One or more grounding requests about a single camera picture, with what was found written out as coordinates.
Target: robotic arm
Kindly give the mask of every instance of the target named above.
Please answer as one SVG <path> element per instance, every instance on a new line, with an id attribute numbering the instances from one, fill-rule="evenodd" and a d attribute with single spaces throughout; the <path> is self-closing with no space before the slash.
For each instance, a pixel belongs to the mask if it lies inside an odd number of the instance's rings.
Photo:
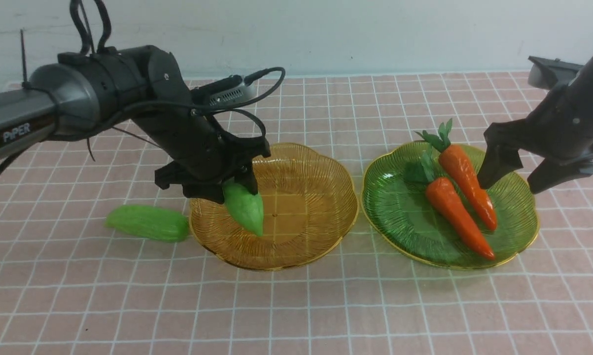
<path id="1" fill-rule="evenodd" d="M 530 57 L 529 85 L 550 90 L 525 119 L 492 123 L 478 180 L 488 189 L 521 169 L 519 149 L 543 157 L 529 175 L 537 194 L 563 182 L 593 175 L 593 57 L 586 65 Z"/>
<path id="2" fill-rule="evenodd" d="M 0 173 L 35 143 L 87 140 L 131 119 L 173 158 L 155 172 L 154 181 L 161 189 L 180 184 L 186 198 L 223 204 L 222 183 L 234 178 L 256 194 L 252 159 L 269 157 L 271 152 L 263 123 L 239 108 L 276 90 L 285 69 L 231 76 L 189 90 L 171 53 L 153 45 L 106 47 L 110 20 L 102 0 L 95 3 L 104 25 L 96 50 L 78 15 L 78 6 L 84 11 L 83 5 L 71 0 L 70 14 L 82 37 L 82 50 L 58 54 L 57 63 L 38 68 L 29 79 L 24 70 L 22 88 L 0 94 L 0 159 L 5 158 Z M 274 71 L 281 73 L 279 80 L 255 98 L 253 82 Z M 228 111 L 246 115 L 262 134 L 240 138 L 224 130 L 215 115 Z"/>

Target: carrot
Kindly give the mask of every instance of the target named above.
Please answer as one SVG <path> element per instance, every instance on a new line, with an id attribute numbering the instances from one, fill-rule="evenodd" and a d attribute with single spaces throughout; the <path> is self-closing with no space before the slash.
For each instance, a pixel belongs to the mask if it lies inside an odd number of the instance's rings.
<path id="1" fill-rule="evenodd" d="M 451 130 L 452 119 L 447 124 L 440 124 L 438 136 L 429 134 L 425 130 L 423 133 L 417 132 L 417 134 L 441 153 L 439 156 L 441 167 L 456 182 L 488 229 L 495 231 L 497 228 L 497 215 L 495 215 L 493 203 L 487 191 L 481 189 L 472 161 L 465 153 L 465 150 L 460 145 L 450 142 L 448 135 Z"/>
<path id="2" fill-rule="evenodd" d="M 494 260 L 495 256 L 491 246 L 463 206 L 463 201 L 456 193 L 452 182 L 444 176 L 434 177 L 432 157 L 427 151 L 421 157 L 421 166 L 428 182 L 425 197 L 430 204 L 454 227 L 465 245 L 483 258 Z"/>

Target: gold plate rim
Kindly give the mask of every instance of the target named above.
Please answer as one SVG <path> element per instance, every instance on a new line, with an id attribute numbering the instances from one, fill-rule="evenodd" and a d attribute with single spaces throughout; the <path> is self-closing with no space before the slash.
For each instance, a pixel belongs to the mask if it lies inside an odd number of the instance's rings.
<path id="1" fill-rule="evenodd" d="M 366 176 L 368 175 L 369 169 L 371 169 L 371 167 L 373 166 L 373 164 L 375 164 L 376 162 L 378 162 L 379 160 L 382 160 L 385 157 L 391 156 L 391 155 L 395 155 L 398 151 L 402 150 L 402 148 L 404 148 L 405 146 L 409 146 L 410 144 L 416 144 L 416 143 L 420 143 L 421 141 L 418 140 L 414 140 L 408 143 L 404 143 L 401 144 L 400 146 L 398 146 L 397 148 L 395 148 L 393 151 L 390 151 L 389 153 L 385 153 L 380 155 L 379 157 L 373 159 L 369 165 L 366 167 L 366 169 L 364 170 L 364 175 L 362 176 L 362 191 L 360 193 L 360 207 L 362 209 L 362 214 L 364 214 L 364 216 L 366 216 L 366 220 L 369 222 L 369 224 L 371 225 L 371 227 L 373 227 L 373 229 L 375 229 L 375 231 L 377 231 L 377 233 L 382 236 L 382 238 L 384 238 L 384 240 L 386 242 L 388 242 L 388 244 L 390 244 L 391 246 L 393 246 L 393 248 L 395 248 L 398 252 L 400 252 L 401 254 L 403 254 L 404 256 L 407 256 L 410 259 L 419 261 L 420 263 L 424 263 L 425 265 L 430 265 L 432 267 L 438 267 L 438 268 L 445 268 L 445 269 L 450 269 L 450 270 L 484 270 L 484 269 L 488 269 L 488 268 L 494 268 L 494 267 L 499 267 L 501 265 L 504 265 L 506 263 L 508 263 L 509 261 L 513 260 L 516 258 L 516 256 L 518 256 L 521 252 L 523 252 L 524 250 L 528 249 L 528 247 L 530 247 L 535 240 L 537 240 L 537 238 L 539 237 L 539 231 L 540 231 L 540 220 L 539 220 L 539 214 L 537 213 L 537 207 L 536 207 L 536 202 L 535 199 L 533 198 L 533 209 L 535 211 L 535 222 L 536 222 L 536 226 L 535 226 L 535 235 L 533 236 L 533 238 L 531 238 L 531 240 L 526 243 L 526 245 L 524 245 L 524 247 L 519 250 L 518 252 L 515 252 L 512 256 L 498 262 L 498 263 L 494 263 L 494 264 L 489 264 L 489 265 L 481 265 L 481 266 L 474 266 L 474 267 L 463 267 L 463 266 L 446 266 L 446 265 L 442 265 L 440 263 L 435 263 L 434 261 L 431 260 L 427 260 L 424 258 L 420 258 L 414 254 L 412 254 L 411 252 L 405 251 L 402 248 L 398 247 L 398 245 L 396 245 L 395 243 L 393 243 L 384 232 L 382 232 L 376 225 L 375 223 L 371 220 L 369 214 L 366 212 L 366 207 L 364 206 L 364 187 L 366 186 L 365 182 L 366 182 Z M 485 151 L 483 151 L 482 149 L 476 147 L 476 146 L 472 146 L 470 144 L 461 144 L 461 143 L 457 143 L 458 145 L 461 146 L 466 146 L 468 148 L 471 148 L 472 150 L 476 150 L 479 151 L 480 153 L 485 153 Z M 517 178 L 521 179 L 524 184 L 526 184 L 528 186 L 528 181 L 526 181 L 522 176 L 520 176 L 519 174 L 515 174 L 517 176 Z"/>
<path id="2" fill-rule="evenodd" d="M 339 236 L 337 237 L 337 240 L 335 241 L 335 243 L 333 245 L 331 245 L 330 248 L 328 248 L 327 250 L 325 250 L 324 252 L 321 252 L 320 254 L 318 254 L 317 256 L 313 257 L 313 258 L 309 258 L 305 261 L 302 261 L 301 263 L 296 263 L 294 265 L 285 265 L 285 266 L 280 266 L 280 267 L 268 267 L 268 268 L 250 268 L 250 267 L 245 267 L 242 265 L 237 265 L 236 263 L 233 263 L 231 261 L 226 260 L 226 258 L 224 258 L 224 256 L 222 256 L 221 254 L 213 251 L 212 249 L 210 249 L 209 247 L 207 247 L 206 245 L 204 245 L 204 243 L 202 243 L 202 240 L 200 240 L 200 238 L 197 236 L 197 232 L 195 231 L 195 227 L 193 227 L 193 200 L 195 200 L 195 198 L 190 198 L 189 199 L 189 227 L 190 230 L 192 231 L 193 234 L 193 238 L 199 243 L 199 245 L 201 245 L 201 247 L 203 247 L 204 249 L 206 249 L 208 252 L 210 252 L 211 254 L 215 255 L 216 258 L 218 258 L 219 260 L 223 261 L 224 263 L 231 265 L 233 267 L 236 268 L 240 268 L 242 270 L 248 270 L 248 271 L 257 271 L 257 272 L 273 272 L 273 271 L 281 271 L 281 270 L 288 270 L 290 268 L 298 268 L 298 267 L 303 267 L 305 265 L 314 263 L 315 261 L 318 261 L 319 259 L 323 258 L 324 256 L 327 256 L 332 250 L 334 250 L 341 242 L 342 240 L 345 238 L 345 236 L 353 229 L 353 227 L 355 226 L 355 223 L 357 223 L 357 218 L 360 214 L 360 210 L 361 210 L 361 204 L 360 201 L 358 199 L 357 196 L 357 191 L 355 190 L 355 183 L 353 182 L 353 177 L 351 176 L 351 173 L 348 171 L 348 169 L 344 166 L 344 164 L 340 163 L 338 160 L 329 157 L 328 155 L 325 155 L 323 153 L 319 153 L 318 151 L 310 148 L 309 146 L 306 146 L 305 144 L 300 144 L 300 143 L 293 143 L 293 142 L 279 142 L 279 143 L 274 143 L 271 144 L 271 149 L 273 147 L 277 147 L 277 146 L 294 146 L 294 147 L 298 147 L 298 148 L 304 148 L 307 149 L 309 151 L 311 151 L 312 153 L 317 154 L 318 156 L 321 156 L 325 159 L 330 160 L 330 162 L 332 162 L 332 164 L 337 164 L 340 168 L 341 171 L 343 171 L 344 174 L 346 174 L 346 176 L 349 177 L 349 180 L 351 182 L 351 191 L 352 193 L 352 197 L 350 198 L 351 201 L 355 202 L 355 213 L 353 214 L 353 221 L 348 224 L 345 228 L 345 231 L 342 232 L 342 234 L 339 234 Z"/>

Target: amber glass plate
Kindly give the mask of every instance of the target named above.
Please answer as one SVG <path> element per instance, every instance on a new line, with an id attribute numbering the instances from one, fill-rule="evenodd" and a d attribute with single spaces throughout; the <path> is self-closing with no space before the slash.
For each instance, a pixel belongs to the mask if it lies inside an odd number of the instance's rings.
<path id="1" fill-rule="evenodd" d="M 478 171 L 485 153 L 473 146 L 462 146 Z M 533 243 L 540 227 L 535 198 L 527 182 L 516 173 L 510 173 L 488 189 L 498 220 L 494 232 L 484 227 L 458 191 L 494 250 L 495 260 L 486 260 L 470 251 L 445 218 L 430 205 L 424 194 L 425 186 L 409 178 L 410 166 L 416 164 L 428 148 L 424 142 L 404 144 L 374 160 L 364 175 L 364 214 L 390 244 L 403 254 L 429 265 L 479 269 L 506 263 Z M 432 152 L 435 162 L 438 154 L 436 150 Z M 437 176 L 446 176 L 438 163 L 434 165 L 438 169 Z"/>
<path id="2" fill-rule="evenodd" d="M 296 143 L 271 146 L 253 160 L 263 198 L 263 236 L 242 229 L 224 205 L 192 199 L 195 238 L 218 258 L 251 270 L 311 263 L 336 247 L 355 224 L 359 202 L 349 172 L 334 159 Z"/>

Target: grid mat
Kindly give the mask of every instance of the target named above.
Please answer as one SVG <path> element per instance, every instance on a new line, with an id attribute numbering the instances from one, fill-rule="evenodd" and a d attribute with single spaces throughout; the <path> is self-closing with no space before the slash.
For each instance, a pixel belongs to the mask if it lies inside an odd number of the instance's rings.
<path id="1" fill-rule="evenodd" d="M 453 142 L 485 148 L 489 122 L 544 98 L 526 75 L 290 78 L 250 109 L 271 143 L 334 157 L 359 191 L 371 160 L 450 117 Z M 241 115 L 219 119 L 253 133 Z M 188 204 L 153 183 L 162 151 L 117 131 L 92 142 L 96 162 L 85 142 L 46 142 L 0 178 L 0 355 L 593 355 L 593 176 L 537 195 L 539 238 L 495 269 L 411 261 L 361 215 L 321 260 L 251 272 L 193 238 L 105 229 L 121 204 Z M 522 175 L 540 162 L 522 159 Z"/>

